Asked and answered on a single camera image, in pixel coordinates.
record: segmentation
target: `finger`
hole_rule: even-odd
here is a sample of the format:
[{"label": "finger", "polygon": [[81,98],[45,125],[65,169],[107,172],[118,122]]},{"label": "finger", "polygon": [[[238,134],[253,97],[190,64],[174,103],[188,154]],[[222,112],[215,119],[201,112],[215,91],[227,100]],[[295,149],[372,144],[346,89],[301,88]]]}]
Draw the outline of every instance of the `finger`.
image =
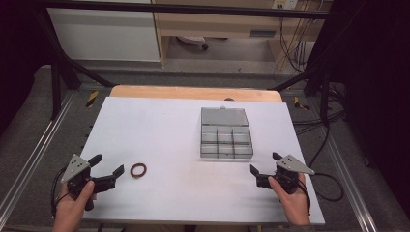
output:
[{"label": "finger", "polygon": [[271,188],[274,190],[274,192],[277,194],[279,199],[282,199],[287,195],[286,191],[283,190],[283,187],[280,185],[280,183],[275,180],[273,177],[269,177],[269,184],[271,184]]},{"label": "finger", "polygon": [[89,181],[87,185],[82,189],[81,194],[78,196],[76,202],[78,204],[78,207],[80,208],[85,208],[85,204],[87,203],[88,199],[91,197],[93,194],[94,190],[94,182]]}]

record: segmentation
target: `black ring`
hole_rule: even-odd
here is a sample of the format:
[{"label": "black ring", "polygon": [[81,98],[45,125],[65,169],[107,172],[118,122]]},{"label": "black ring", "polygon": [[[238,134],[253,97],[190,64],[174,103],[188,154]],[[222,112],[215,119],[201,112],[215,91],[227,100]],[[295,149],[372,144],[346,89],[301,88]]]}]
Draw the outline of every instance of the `black ring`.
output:
[{"label": "black ring", "polygon": [[[136,175],[136,174],[133,174],[133,170],[134,170],[136,167],[139,167],[139,166],[143,167],[143,168],[144,168],[144,171],[143,171],[141,174],[137,174],[137,175]],[[132,166],[131,170],[130,170],[130,173],[131,173],[131,175],[132,175],[134,178],[142,177],[142,176],[145,175],[146,172],[147,172],[147,166],[146,166],[144,163],[142,163],[142,162],[139,162],[139,163],[134,164],[134,165]]]}]

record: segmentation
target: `black pole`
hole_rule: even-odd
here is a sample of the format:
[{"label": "black pole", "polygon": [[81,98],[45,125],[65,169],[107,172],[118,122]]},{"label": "black pole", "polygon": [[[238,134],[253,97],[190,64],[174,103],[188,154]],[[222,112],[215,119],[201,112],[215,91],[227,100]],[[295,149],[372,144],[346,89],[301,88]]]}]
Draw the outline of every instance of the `black pole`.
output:
[{"label": "black pole", "polygon": [[58,71],[57,62],[51,64],[51,77],[52,77],[52,115],[51,120],[57,117],[61,110],[61,87],[60,87],[60,73]]},{"label": "black pole", "polygon": [[329,72],[326,71],[322,78],[322,96],[320,97],[320,119],[323,125],[329,128],[328,102],[329,102]]},{"label": "black pole", "polygon": [[292,86],[296,83],[298,83],[301,80],[304,79],[311,79],[313,74],[316,74],[317,67],[311,67],[310,69],[306,69],[304,72],[300,73],[299,75],[290,78],[286,80],[285,82],[281,83],[280,85],[277,85],[273,88],[268,88],[267,90],[273,90],[273,91],[282,91],[287,89],[289,86]]},{"label": "black pole", "polygon": [[68,66],[66,63],[66,59],[64,57],[64,51],[61,47],[60,43],[56,35],[50,29],[48,22],[44,18],[44,11],[43,9],[35,10],[32,9],[32,14],[37,20],[40,27],[43,29],[45,37],[48,39],[51,49],[53,50],[52,58],[55,59],[57,65],[59,67],[58,72],[61,74],[62,78],[67,84],[69,89],[78,89],[81,85],[80,81],[78,80],[75,72]]},{"label": "black pole", "polygon": [[89,71],[87,68],[79,65],[78,63],[76,63],[75,60],[73,60],[72,58],[70,58],[66,53],[64,53],[64,56],[66,57],[66,60],[70,63],[70,65],[77,71],[87,75],[88,77],[92,78],[93,80],[99,82],[101,85],[105,86],[105,87],[109,87],[112,88],[114,86],[116,86],[117,84],[114,84],[102,77],[100,77],[99,75]]}]

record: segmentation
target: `hand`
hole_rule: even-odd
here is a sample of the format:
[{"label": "hand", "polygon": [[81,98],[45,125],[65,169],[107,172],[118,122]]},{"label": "hand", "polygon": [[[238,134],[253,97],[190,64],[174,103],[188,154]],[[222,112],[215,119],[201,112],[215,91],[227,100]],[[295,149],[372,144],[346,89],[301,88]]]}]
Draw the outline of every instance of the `hand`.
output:
[{"label": "hand", "polygon": [[93,190],[94,182],[89,181],[81,194],[74,200],[70,194],[67,194],[69,192],[67,184],[61,187],[60,196],[64,197],[57,205],[57,215],[52,229],[53,232],[78,231],[82,216],[84,215],[85,204],[90,197],[95,198]]},{"label": "hand", "polygon": [[[287,194],[280,183],[273,177],[269,177],[269,184],[277,194],[282,204],[287,220],[291,225],[310,225],[308,217],[308,199],[300,188],[293,194]],[[299,173],[299,180],[305,183],[305,175]]]}]

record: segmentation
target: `white paper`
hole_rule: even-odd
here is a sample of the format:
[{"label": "white paper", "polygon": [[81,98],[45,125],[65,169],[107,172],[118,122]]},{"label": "white paper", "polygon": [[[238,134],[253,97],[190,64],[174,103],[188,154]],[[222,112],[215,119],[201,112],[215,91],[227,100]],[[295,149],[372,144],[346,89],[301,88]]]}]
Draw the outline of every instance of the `white paper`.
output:
[{"label": "white paper", "polygon": [[[201,107],[244,108],[249,120],[253,158],[200,158]],[[84,147],[86,160],[102,154],[93,177],[110,175],[121,164],[116,188],[98,195],[84,218],[153,223],[260,224],[286,222],[277,196],[258,188],[249,172],[274,174],[272,152],[305,162],[285,103],[106,98]],[[145,163],[135,179],[130,168]],[[310,220],[324,218],[307,177]]]}]

